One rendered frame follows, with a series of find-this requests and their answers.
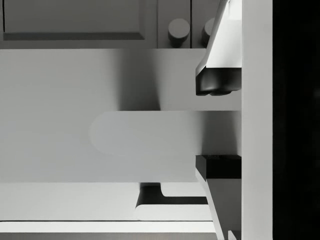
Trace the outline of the white cabinet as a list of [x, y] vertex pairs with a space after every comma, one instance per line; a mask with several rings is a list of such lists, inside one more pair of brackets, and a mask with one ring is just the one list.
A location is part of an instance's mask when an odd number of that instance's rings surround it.
[[[158, 48], [157, 0], [5, 0], [1, 50]], [[2, 224], [199, 230], [206, 205], [135, 206], [138, 182], [0, 183]]]

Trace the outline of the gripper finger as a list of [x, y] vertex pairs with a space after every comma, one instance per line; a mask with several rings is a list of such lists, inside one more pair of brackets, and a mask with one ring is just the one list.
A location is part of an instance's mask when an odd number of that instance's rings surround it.
[[242, 87], [242, 0], [220, 0], [201, 31], [205, 54], [195, 69], [197, 96], [224, 96]]
[[202, 186], [218, 240], [242, 228], [242, 158], [239, 155], [197, 155], [195, 176]]

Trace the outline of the white drawer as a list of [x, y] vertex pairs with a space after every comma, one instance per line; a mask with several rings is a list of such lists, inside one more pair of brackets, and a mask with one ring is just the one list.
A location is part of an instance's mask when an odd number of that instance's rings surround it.
[[0, 183], [192, 182], [241, 153], [241, 92], [197, 96], [202, 50], [0, 50]]

